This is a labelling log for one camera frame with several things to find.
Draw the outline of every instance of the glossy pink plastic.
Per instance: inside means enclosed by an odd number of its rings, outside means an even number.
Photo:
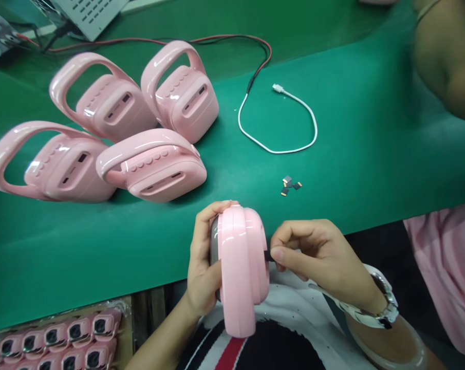
[[[22,360],[14,370],[37,370],[39,367],[40,358],[37,360]]]
[[[207,178],[195,147],[165,128],[148,130],[114,144],[99,155],[96,167],[103,180],[156,203],[173,200]]]
[[[87,350],[85,369],[110,369],[116,352],[116,345],[116,338],[112,338],[108,342],[95,342]]]
[[[74,317],[46,328],[45,341],[52,353],[63,352],[69,346],[69,326],[78,318]]]
[[[42,131],[61,134],[35,156],[25,173],[26,185],[8,183],[6,166],[29,138]],[[22,123],[0,140],[0,191],[46,201],[106,201],[116,188],[101,181],[95,170],[95,160],[106,148],[100,139],[74,128],[45,121]]]
[[[219,215],[220,300],[226,331],[233,337],[246,338],[256,331],[254,305],[266,299],[270,284],[266,250],[263,223],[256,211],[233,205]]]
[[[68,340],[75,348],[81,348],[94,340],[92,326],[98,312],[93,312],[86,317],[76,319],[68,326]]]
[[[70,348],[63,356],[63,370],[81,370],[85,368],[85,357],[89,346]]]
[[[46,328],[34,328],[24,335],[22,348],[27,360],[37,360],[47,353]]]
[[[40,359],[37,370],[63,370],[63,357],[69,349],[52,352]]]
[[[66,102],[72,84],[95,64],[106,66],[111,75],[99,77],[77,103],[76,112]],[[51,81],[54,104],[85,130],[113,142],[157,126],[138,85],[109,59],[85,52],[71,58]]]
[[[162,83],[164,72],[186,53],[191,66],[179,66]],[[172,41],[147,64],[141,89],[160,124],[196,143],[218,116],[218,101],[212,83],[196,50],[184,41]]]
[[[109,308],[95,316],[92,332],[98,342],[108,342],[116,336],[121,322],[121,311]]]

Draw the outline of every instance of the fingernail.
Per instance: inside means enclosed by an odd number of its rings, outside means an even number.
[[[270,251],[271,256],[273,257],[274,260],[277,262],[282,262],[284,259],[284,251],[281,248],[274,247]]]

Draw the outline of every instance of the wristwatch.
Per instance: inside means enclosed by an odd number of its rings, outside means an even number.
[[[363,264],[369,272],[376,286],[381,290],[388,302],[386,308],[379,314],[373,314],[363,309],[354,307],[348,303],[340,302],[338,299],[332,297],[325,289],[316,284],[309,284],[309,287],[320,291],[324,295],[332,298],[335,304],[342,310],[351,315],[357,322],[378,329],[391,329],[392,324],[398,317],[398,303],[392,293],[392,286],[377,268]]]

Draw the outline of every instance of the green workbench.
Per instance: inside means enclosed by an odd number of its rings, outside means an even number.
[[[207,16],[190,17],[190,3]],[[274,58],[251,90],[243,126],[275,150],[311,140],[308,113],[273,92],[278,83],[313,109],[315,145],[272,155],[247,139],[237,110],[263,52],[247,41],[199,47],[220,104],[219,118],[197,144],[206,183],[165,204],[122,190],[96,205],[0,192],[0,328],[185,278],[194,216],[215,200],[237,199],[255,209],[267,235],[286,219],[329,218],[349,233],[465,202],[465,122],[450,116],[414,74],[409,1],[390,13],[352,0],[300,1],[292,8],[266,0],[219,3],[164,3],[122,17],[103,37],[241,32],[265,38]],[[139,81],[157,50],[132,43],[99,52]],[[33,119],[75,127],[47,92],[66,59],[28,52],[2,59],[0,137]],[[72,102],[97,73],[88,71],[73,87]],[[39,135],[25,145],[7,179],[21,183],[45,140]],[[303,187],[282,197],[285,175]]]

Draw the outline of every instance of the pink handle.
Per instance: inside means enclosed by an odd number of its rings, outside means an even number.
[[[111,170],[138,154],[164,145],[175,145],[197,156],[196,149],[177,132],[166,128],[154,128],[133,135],[104,150],[97,158],[97,173],[104,181],[124,189],[124,174]]]
[[[51,95],[52,101],[60,111],[87,131],[90,130],[83,125],[83,118],[72,110],[66,102],[66,95],[68,94],[69,88],[78,79],[78,77],[80,77],[89,67],[95,64],[102,64],[106,66],[117,78],[130,81],[136,85],[136,83],[126,73],[124,73],[121,68],[99,54],[85,52],[71,58],[52,79],[51,84],[49,85],[49,94]]]
[[[150,96],[150,99],[146,99],[146,102],[157,118],[161,119],[162,117],[159,106],[155,101],[157,84],[170,65],[184,53],[186,53],[190,59],[191,68],[206,75],[205,66],[195,48],[184,41],[172,41],[165,45],[146,65],[141,75],[141,89],[144,94]]]
[[[44,195],[44,193],[42,193],[42,191],[35,186],[17,186],[12,185],[5,180],[6,166],[10,163],[15,154],[18,153],[18,151],[27,142],[28,139],[42,131],[58,131],[70,138],[90,138],[93,140],[98,140],[87,133],[60,125],[58,123],[46,121],[30,121],[19,124],[17,127],[12,128],[0,140],[0,191],[28,198],[51,201],[53,200]]]

